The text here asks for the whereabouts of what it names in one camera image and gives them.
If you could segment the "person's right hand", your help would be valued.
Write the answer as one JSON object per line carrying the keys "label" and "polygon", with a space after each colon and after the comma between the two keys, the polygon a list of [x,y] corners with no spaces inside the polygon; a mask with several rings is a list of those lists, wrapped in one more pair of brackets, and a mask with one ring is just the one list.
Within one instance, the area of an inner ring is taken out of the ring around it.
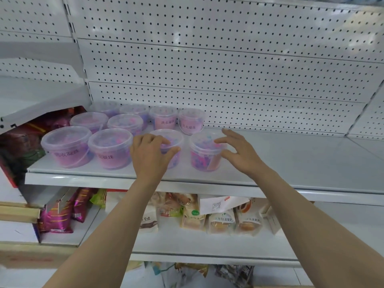
{"label": "person's right hand", "polygon": [[269,167],[258,156],[253,146],[242,135],[230,129],[222,129],[223,137],[214,140],[216,144],[228,144],[240,155],[240,164],[233,165],[237,170],[257,180]]}

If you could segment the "clear pink bead tub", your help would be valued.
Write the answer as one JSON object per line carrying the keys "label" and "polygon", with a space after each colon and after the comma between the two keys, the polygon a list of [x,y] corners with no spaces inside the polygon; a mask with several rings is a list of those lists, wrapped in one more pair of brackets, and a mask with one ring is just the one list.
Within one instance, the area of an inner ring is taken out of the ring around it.
{"label": "clear pink bead tub", "polygon": [[[150,132],[153,135],[161,135],[167,139],[169,144],[162,144],[160,149],[162,154],[166,154],[172,147],[178,146],[180,149],[184,145],[184,136],[182,133],[172,129],[158,129]],[[177,152],[168,164],[168,169],[176,167],[180,161],[181,150]]]}

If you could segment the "person's right forearm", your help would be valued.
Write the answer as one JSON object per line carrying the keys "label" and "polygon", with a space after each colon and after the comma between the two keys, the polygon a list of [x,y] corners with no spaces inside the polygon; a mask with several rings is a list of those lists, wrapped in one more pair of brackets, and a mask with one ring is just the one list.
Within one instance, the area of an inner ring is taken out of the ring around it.
{"label": "person's right forearm", "polygon": [[384,257],[314,206],[269,167],[251,178],[271,204],[316,288],[384,288]]}

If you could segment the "white paper label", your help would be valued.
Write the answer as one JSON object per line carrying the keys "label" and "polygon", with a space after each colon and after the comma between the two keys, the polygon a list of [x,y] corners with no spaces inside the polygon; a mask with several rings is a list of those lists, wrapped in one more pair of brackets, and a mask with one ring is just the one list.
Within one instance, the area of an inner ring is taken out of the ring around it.
{"label": "white paper label", "polygon": [[198,194],[199,213],[202,215],[224,213],[249,201],[249,197]]}

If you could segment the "clear pastry packet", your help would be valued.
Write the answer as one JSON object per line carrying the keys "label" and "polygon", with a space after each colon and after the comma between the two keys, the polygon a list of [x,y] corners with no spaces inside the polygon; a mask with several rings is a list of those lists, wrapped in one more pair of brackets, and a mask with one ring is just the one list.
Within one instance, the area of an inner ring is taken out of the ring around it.
{"label": "clear pastry packet", "polygon": [[165,193],[164,200],[158,207],[161,217],[182,217],[184,207],[177,202],[171,193]]}

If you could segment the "white metal shelf board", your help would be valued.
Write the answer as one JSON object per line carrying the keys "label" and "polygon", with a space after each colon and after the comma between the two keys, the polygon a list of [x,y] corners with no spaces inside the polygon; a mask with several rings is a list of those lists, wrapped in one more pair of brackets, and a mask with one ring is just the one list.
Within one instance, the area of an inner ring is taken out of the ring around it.
{"label": "white metal shelf board", "polygon": [[[238,133],[308,200],[384,206],[384,161],[350,139],[246,130]],[[167,170],[157,191],[265,197],[250,178],[226,160],[212,172],[192,167],[189,137],[184,137],[180,162]],[[135,178],[132,164],[108,170],[93,155],[87,164],[66,169],[52,155],[46,155],[28,168],[25,183],[127,190]]]}
{"label": "white metal shelf board", "polygon": [[208,234],[159,217],[158,231],[140,233],[131,260],[300,268],[289,242],[263,226],[256,236]]}
{"label": "white metal shelf board", "polygon": [[90,104],[85,85],[0,76],[0,135],[45,113]]}

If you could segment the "beige green-label bread packet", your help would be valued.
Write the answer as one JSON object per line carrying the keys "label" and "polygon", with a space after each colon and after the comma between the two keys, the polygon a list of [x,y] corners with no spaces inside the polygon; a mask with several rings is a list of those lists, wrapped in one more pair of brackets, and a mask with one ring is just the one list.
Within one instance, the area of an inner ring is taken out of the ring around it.
{"label": "beige green-label bread packet", "polygon": [[180,193],[178,202],[183,206],[181,228],[204,231],[206,215],[200,213],[196,194]]}

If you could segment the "white bread packet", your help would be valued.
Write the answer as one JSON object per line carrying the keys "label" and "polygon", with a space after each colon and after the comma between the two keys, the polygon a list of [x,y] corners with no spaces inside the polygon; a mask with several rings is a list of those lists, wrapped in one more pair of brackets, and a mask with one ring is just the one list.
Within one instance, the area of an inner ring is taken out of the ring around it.
{"label": "white bread packet", "polygon": [[158,230],[157,209],[154,205],[148,204],[138,234],[156,233]]}

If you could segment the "green snack packet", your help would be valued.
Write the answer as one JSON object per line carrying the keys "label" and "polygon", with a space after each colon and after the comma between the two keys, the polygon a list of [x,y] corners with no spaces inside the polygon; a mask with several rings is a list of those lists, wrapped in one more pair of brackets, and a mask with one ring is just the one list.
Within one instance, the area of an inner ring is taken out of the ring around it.
{"label": "green snack packet", "polygon": [[99,208],[104,209],[106,207],[106,196],[107,196],[107,189],[100,188],[96,191],[95,194],[92,195],[89,201],[93,205],[96,205]]}

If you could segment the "white pegboard back panel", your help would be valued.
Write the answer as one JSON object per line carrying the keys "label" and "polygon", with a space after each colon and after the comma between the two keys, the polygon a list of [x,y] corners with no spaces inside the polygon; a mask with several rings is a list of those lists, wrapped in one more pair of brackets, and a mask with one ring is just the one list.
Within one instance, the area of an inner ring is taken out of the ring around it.
{"label": "white pegboard back panel", "polygon": [[347,137],[384,140],[384,81],[350,128]]}
{"label": "white pegboard back panel", "polygon": [[65,0],[91,98],[194,107],[206,127],[346,135],[384,80],[384,8]]}
{"label": "white pegboard back panel", "polygon": [[0,76],[84,84],[62,0],[0,0]]}

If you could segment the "yellow snack bag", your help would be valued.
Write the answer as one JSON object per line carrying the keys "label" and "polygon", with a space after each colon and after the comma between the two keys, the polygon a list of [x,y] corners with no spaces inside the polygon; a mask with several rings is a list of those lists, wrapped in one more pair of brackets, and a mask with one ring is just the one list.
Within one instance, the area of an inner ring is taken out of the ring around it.
{"label": "yellow snack bag", "polygon": [[206,278],[209,265],[201,263],[151,262],[156,276],[162,279],[164,288],[182,288],[195,278]]}

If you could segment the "large purple snack packet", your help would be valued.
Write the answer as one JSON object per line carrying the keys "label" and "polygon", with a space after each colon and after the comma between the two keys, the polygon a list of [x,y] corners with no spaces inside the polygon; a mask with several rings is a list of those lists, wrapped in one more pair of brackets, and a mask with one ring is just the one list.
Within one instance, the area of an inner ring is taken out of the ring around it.
{"label": "large purple snack packet", "polygon": [[71,216],[77,193],[78,189],[71,187],[55,203],[45,205],[38,220],[40,233],[73,233]]}

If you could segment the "pile of red gift packages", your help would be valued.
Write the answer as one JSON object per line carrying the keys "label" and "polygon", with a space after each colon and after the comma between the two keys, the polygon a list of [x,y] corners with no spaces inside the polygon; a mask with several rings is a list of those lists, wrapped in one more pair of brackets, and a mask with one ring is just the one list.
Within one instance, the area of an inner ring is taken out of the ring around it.
{"label": "pile of red gift packages", "polygon": [[0,166],[14,187],[23,184],[27,168],[45,156],[43,136],[70,126],[73,116],[85,112],[83,106],[48,112],[0,135]]}

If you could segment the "stack of white boxes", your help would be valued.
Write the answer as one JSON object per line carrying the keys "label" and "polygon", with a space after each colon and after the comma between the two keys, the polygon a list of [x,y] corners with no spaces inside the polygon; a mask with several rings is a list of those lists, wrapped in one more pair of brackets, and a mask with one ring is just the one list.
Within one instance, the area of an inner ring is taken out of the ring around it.
{"label": "stack of white boxes", "polygon": [[0,172],[0,242],[39,243],[40,210],[28,205],[22,193]]}

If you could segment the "white shelf upright post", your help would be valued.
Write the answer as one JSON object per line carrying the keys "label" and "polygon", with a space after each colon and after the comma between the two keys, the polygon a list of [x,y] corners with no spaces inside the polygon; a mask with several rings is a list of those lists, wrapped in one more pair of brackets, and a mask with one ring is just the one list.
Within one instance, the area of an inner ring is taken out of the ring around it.
{"label": "white shelf upright post", "polygon": [[89,88],[89,81],[88,81],[88,76],[87,76],[87,73],[86,73],[86,70],[84,68],[84,61],[83,61],[83,57],[81,55],[81,50],[80,50],[80,47],[79,47],[79,39],[78,39],[78,36],[77,36],[77,33],[76,33],[76,30],[75,30],[75,26],[74,26],[74,19],[73,19],[73,16],[71,14],[71,11],[70,11],[70,7],[69,7],[69,4],[68,4],[68,0],[62,0],[63,2],[63,5],[64,5],[64,8],[65,8],[65,14],[66,14],[66,18],[68,20],[68,23],[69,23],[69,28],[70,28],[70,32],[71,32],[71,37],[74,41],[74,44],[75,44],[75,49],[76,49],[76,55],[75,55],[75,58],[74,58],[74,61],[76,62],[76,66],[74,68],[74,70],[76,71],[76,73],[78,74],[78,76],[83,80],[84,82],[84,85],[85,85],[85,88],[86,88],[86,91],[87,91],[87,94],[88,94],[88,102],[86,105],[84,105],[85,109],[89,109],[89,106],[92,104],[93,102],[93,98],[92,98],[92,95],[91,95],[91,92],[90,92],[90,88]]}

